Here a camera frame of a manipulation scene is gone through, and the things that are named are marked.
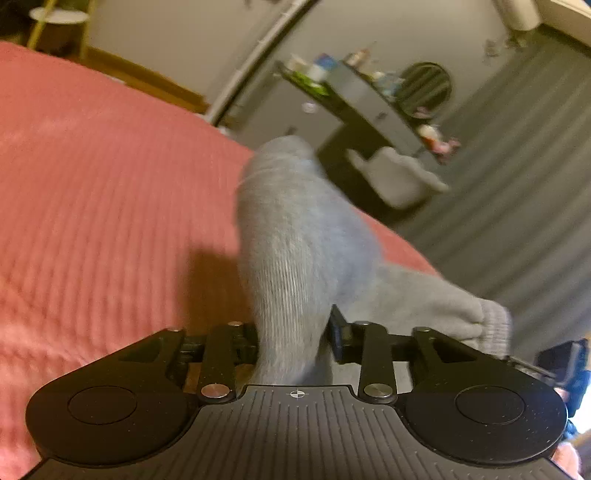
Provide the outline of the black grey vanity desk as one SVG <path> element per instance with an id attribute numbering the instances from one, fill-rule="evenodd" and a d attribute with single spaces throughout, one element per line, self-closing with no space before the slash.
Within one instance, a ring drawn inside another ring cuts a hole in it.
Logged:
<path id="1" fill-rule="evenodd" d="M 398 111 L 352 68 L 336 66 L 325 89 L 319 94 L 304 87 L 294 72 L 277 63 L 247 99 L 233 137 L 250 149 L 280 136 L 300 137 L 356 207 L 373 216 L 396 210 L 353 168 L 346 151 L 356 150 L 369 160 L 379 149 L 393 147 L 435 174 L 436 159 Z"/>

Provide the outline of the round black slatted mirror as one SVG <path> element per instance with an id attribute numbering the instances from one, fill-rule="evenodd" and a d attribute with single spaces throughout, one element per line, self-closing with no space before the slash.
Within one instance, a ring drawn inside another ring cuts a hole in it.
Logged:
<path id="1" fill-rule="evenodd" d="M 453 93 L 448 71 L 434 62 L 418 62 L 401 73 L 396 104 L 414 119 L 431 119 L 446 106 Z"/>

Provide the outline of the grey fluffy vanity chair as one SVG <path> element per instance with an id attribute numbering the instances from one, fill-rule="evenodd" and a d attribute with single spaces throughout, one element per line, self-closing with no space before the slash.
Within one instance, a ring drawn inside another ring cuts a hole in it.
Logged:
<path id="1" fill-rule="evenodd" d="M 396 210 L 413 207 L 450 190 L 419 159 L 402 155 L 393 147 L 379 149 L 369 160 L 349 149 L 346 158 L 376 194 Z"/>

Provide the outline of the pink figurine on desk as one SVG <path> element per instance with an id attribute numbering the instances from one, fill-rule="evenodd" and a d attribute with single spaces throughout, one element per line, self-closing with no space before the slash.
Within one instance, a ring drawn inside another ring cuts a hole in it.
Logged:
<path id="1" fill-rule="evenodd" d="M 431 124 L 421 124 L 416 129 L 428 150 L 434 154 L 440 164 L 449 162 L 455 152 L 461 147 L 456 138 L 445 139 L 441 131 Z"/>

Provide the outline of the grey window curtain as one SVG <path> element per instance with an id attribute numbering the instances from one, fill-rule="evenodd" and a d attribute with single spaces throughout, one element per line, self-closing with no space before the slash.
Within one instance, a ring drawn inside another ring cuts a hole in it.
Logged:
<path id="1" fill-rule="evenodd" d="M 549 27 L 444 122 L 449 191 L 394 224 L 450 281 L 507 307 L 524 359 L 590 330 L 590 50 Z"/>

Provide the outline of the white blue cup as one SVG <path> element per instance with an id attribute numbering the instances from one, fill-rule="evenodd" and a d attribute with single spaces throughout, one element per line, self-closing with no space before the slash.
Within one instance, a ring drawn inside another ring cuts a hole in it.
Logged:
<path id="1" fill-rule="evenodd" d="M 332 56 L 328 54 L 322 54 L 315 59 L 314 63 L 308 67 L 307 76 L 308 79 L 315 83 L 322 83 L 328 78 L 329 73 L 335 68 L 335 61 Z"/>

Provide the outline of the grey sweatpants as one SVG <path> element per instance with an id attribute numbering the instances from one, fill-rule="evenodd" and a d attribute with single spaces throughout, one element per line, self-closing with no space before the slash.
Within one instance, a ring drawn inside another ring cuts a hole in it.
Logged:
<path id="1" fill-rule="evenodd" d="M 294 136 L 254 153 L 238 188 L 239 273 L 259 335 L 252 383 L 356 384 L 325 339 L 332 308 L 408 335 L 430 327 L 504 357 L 511 318 L 439 275 L 388 261 L 362 214 Z"/>

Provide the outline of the white vertical pole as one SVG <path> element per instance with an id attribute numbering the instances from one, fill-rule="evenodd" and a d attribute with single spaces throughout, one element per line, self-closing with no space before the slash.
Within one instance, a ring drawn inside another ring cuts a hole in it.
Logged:
<path id="1" fill-rule="evenodd" d="M 221 124 L 257 71 L 317 5 L 318 1 L 280 1 L 280 12 L 271 20 L 270 26 L 257 33 L 245 54 L 231 64 L 231 71 L 224 76 L 221 90 L 204 114 L 208 124 L 214 127 Z"/>

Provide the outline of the pink ribbed bedspread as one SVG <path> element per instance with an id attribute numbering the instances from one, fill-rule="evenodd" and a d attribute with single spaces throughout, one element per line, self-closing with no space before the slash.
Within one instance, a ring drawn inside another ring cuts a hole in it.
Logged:
<path id="1" fill-rule="evenodd" d="M 1 475 L 38 460 L 42 385 L 166 327 L 249 321 L 235 191 L 249 150 L 81 65 L 1 46 Z"/>

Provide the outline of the yellow legged side table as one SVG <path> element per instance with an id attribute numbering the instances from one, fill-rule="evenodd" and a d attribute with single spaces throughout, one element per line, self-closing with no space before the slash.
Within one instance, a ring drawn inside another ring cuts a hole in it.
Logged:
<path id="1" fill-rule="evenodd" d="M 93 0 L 43 1 L 28 12 L 32 28 L 26 47 L 85 61 L 89 27 L 95 8 L 96 2 Z"/>

